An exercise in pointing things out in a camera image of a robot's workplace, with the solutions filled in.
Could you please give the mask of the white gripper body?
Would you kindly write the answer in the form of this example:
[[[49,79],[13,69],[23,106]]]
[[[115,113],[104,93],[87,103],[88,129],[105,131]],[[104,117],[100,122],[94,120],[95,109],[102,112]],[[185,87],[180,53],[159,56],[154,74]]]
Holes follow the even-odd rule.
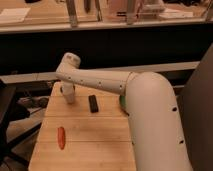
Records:
[[[75,101],[75,87],[72,83],[62,82],[60,91],[68,104]]]

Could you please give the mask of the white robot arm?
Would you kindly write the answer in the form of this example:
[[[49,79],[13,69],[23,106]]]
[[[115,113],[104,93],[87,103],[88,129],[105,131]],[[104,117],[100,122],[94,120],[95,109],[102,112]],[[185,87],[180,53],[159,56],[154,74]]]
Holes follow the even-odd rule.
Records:
[[[125,98],[136,171],[193,171],[179,108],[170,82],[156,72],[85,70],[81,59],[66,53],[56,69],[73,100],[73,84],[116,93]]]

